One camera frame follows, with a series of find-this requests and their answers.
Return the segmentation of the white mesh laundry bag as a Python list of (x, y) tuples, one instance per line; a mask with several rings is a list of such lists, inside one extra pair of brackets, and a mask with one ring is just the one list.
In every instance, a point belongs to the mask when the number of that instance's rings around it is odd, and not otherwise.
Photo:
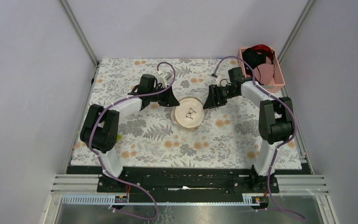
[(175, 106), (171, 112), (172, 122), (188, 130), (197, 129), (204, 119), (205, 111), (203, 104), (195, 97), (180, 99), (179, 106)]

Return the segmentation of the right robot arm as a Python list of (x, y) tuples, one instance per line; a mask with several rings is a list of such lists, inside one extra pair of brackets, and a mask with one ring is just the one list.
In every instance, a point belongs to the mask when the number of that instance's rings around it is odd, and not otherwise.
[(277, 147), (289, 141), (296, 132), (292, 101), (289, 97), (277, 98), (257, 82), (246, 78), (240, 67), (228, 71), (229, 82), (211, 84), (204, 109), (226, 105), (228, 99), (242, 96), (259, 107), (258, 130), (262, 138), (260, 156), (252, 165), (246, 186), (261, 192), (272, 184), (275, 172)]

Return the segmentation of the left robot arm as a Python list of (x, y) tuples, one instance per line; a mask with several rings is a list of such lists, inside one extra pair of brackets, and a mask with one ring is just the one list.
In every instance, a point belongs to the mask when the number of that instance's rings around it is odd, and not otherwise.
[(145, 109), (152, 102), (163, 107), (179, 106), (180, 103), (172, 90), (174, 80), (170, 73), (157, 77), (143, 74), (139, 84), (124, 99), (107, 107), (97, 104), (89, 107), (80, 132), (80, 140), (97, 155), (103, 173), (110, 177), (108, 186), (113, 191), (122, 191), (126, 186), (126, 180), (121, 176), (123, 165), (114, 151), (120, 122), (127, 116)]

